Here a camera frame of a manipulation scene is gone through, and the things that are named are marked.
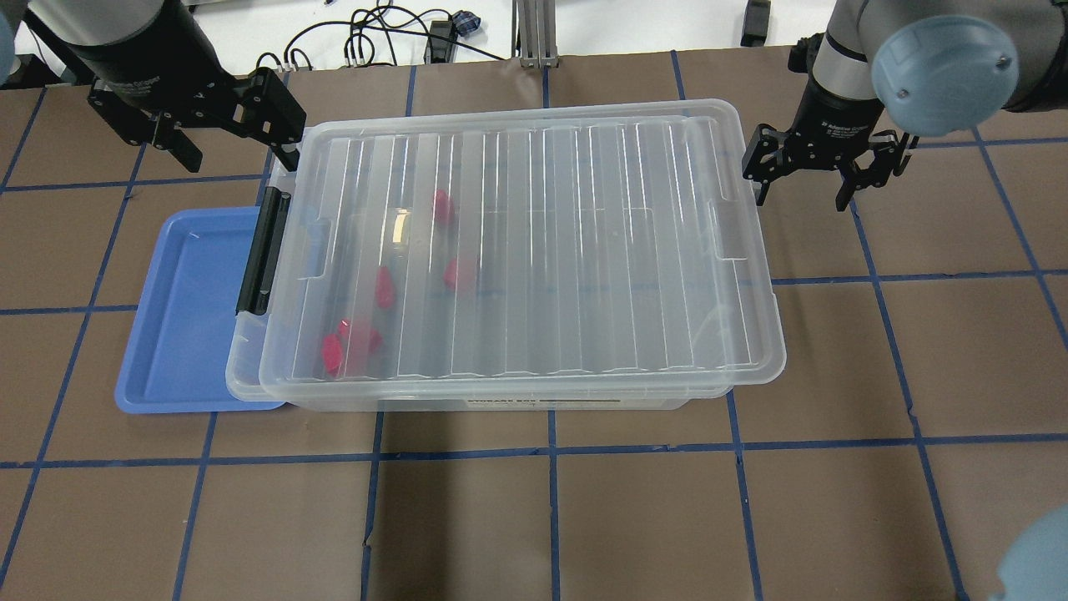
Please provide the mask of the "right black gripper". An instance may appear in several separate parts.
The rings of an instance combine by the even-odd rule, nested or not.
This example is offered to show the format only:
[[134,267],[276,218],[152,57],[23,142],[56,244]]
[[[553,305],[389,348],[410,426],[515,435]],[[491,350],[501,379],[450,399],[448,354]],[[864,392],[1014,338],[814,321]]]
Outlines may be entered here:
[[839,172],[838,212],[849,209],[860,190],[902,175],[918,137],[895,129],[877,132],[882,114],[884,104],[876,98],[846,99],[806,84],[789,129],[759,124],[748,141],[743,176],[754,181],[756,205],[764,206],[773,181],[798,170]]

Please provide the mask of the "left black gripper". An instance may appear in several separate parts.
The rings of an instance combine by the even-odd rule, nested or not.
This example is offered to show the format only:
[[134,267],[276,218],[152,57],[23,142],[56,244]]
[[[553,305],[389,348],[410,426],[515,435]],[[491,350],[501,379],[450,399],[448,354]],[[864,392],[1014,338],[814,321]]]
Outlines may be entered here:
[[201,51],[190,57],[150,51],[88,51],[94,73],[88,105],[127,144],[150,142],[191,174],[203,153],[186,129],[223,129],[269,145],[287,172],[297,171],[308,114],[274,69],[244,76]]

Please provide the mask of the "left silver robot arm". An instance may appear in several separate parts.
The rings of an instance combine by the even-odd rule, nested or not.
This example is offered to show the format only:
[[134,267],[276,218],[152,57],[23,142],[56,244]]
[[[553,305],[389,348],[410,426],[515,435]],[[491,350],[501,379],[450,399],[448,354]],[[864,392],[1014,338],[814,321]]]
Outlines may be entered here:
[[226,72],[179,1],[29,1],[27,12],[88,66],[88,102],[127,144],[164,151],[195,174],[203,154],[188,130],[220,129],[297,170],[304,108],[272,68]]

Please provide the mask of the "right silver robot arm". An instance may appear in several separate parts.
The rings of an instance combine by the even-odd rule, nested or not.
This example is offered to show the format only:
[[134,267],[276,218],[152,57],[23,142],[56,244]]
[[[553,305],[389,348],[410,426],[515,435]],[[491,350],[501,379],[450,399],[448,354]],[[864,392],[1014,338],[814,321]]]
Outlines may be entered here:
[[760,124],[743,176],[763,205],[773,181],[834,171],[836,209],[904,174],[923,138],[1007,113],[1065,107],[1064,1],[839,1],[787,68],[806,84],[789,129]]

